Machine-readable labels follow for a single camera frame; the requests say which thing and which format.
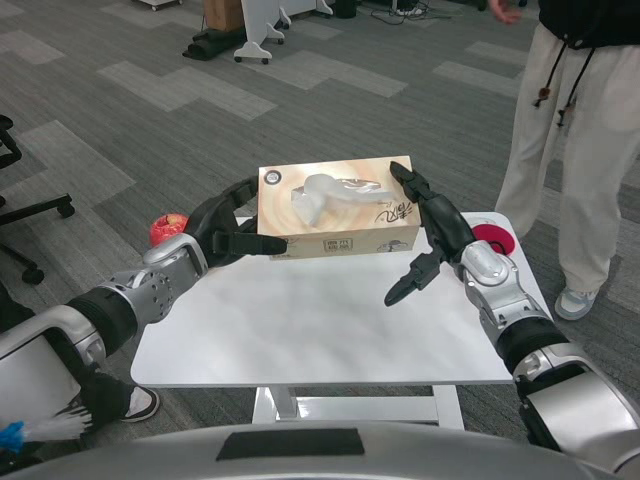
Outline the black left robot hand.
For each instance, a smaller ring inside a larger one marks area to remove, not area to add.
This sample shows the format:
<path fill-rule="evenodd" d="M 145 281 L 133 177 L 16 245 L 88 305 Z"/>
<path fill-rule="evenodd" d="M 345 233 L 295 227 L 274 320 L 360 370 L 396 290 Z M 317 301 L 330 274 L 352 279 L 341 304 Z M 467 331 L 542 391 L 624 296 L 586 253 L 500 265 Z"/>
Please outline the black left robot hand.
<path fill-rule="evenodd" d="M 235 183 L 201 203 L 189 216 L 184 233 L 199 244 L 210 268 L 220 268 L 245 256 L 273 256 L 287 251 L 287 242 L 258 233 L 259 216 L 239 224 L 235 211 L 258 194 L 258 177 Z"/>

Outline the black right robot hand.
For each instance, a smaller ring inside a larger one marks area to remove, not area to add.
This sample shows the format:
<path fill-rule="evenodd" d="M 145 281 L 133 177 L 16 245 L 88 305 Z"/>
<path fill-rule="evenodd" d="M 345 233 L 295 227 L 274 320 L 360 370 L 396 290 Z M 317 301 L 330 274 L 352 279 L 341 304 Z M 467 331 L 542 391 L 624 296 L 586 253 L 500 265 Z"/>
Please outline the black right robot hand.
<path fill-rule="evenodd" d="M 476 241 L 460 211 L 446 196 L 432 191 L 424 176 L 395 161 L 390 164 L 390 173 L 406 197 L 417 206 L 432 251 L 421 253 L 410 263 L 409 272 L 386 294 L 387 307 L 416 290 L 423 290 L 439 275 L 442 263 L 459 263 L 464 249 Z"/>

